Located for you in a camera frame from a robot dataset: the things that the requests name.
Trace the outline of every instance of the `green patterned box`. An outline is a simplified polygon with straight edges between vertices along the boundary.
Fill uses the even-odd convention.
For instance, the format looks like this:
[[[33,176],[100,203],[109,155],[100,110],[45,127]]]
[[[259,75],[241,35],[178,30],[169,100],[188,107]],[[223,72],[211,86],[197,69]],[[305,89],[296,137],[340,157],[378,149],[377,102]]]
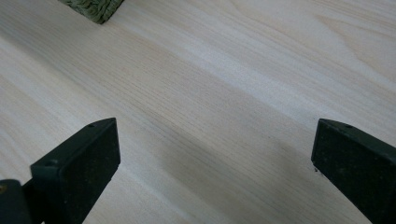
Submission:
[[[123,0],[60,0],[91,21],[102,24],[110,19]]]

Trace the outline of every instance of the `wooden table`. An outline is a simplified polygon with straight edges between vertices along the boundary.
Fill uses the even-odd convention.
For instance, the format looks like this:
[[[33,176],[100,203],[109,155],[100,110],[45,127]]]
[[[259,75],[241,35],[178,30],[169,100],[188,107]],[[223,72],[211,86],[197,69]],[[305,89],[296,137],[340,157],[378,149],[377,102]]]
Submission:
[[[0,6],[0,178],[116,117],[85,223],[369,223],[314,171],[319,118],[396,146],[396,2],[125,0],[97,25]]]

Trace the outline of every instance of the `black object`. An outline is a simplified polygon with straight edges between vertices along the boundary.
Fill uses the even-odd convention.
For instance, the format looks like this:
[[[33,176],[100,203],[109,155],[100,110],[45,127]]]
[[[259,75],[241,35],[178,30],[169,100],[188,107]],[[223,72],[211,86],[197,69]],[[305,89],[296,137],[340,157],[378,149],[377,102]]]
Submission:
[[[89,124],[32,164],[23,187],[0,181],[0,223],[80,224],[119,164],[116,119]]]
[[[312,162],[373,223],[396,223],[396,148],[320,119]]]

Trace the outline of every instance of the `wood grain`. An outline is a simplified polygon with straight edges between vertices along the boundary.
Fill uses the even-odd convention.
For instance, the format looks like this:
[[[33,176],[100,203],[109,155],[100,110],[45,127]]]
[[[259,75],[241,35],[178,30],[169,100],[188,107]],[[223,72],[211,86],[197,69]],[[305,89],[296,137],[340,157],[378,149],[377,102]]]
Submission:
[[[0,6],[0,178],[116,117],[85,223],[369,223],[310,154],[319,118],[396,146],[396,2],[125,0],[104,25]]]

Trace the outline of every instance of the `screw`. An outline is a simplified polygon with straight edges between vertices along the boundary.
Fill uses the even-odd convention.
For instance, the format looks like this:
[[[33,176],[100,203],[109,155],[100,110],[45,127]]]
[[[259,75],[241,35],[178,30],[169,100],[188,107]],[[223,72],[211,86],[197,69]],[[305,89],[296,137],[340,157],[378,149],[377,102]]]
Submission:
[[[0,185],[0,194],[6,192],[7,190],[7,185]]]

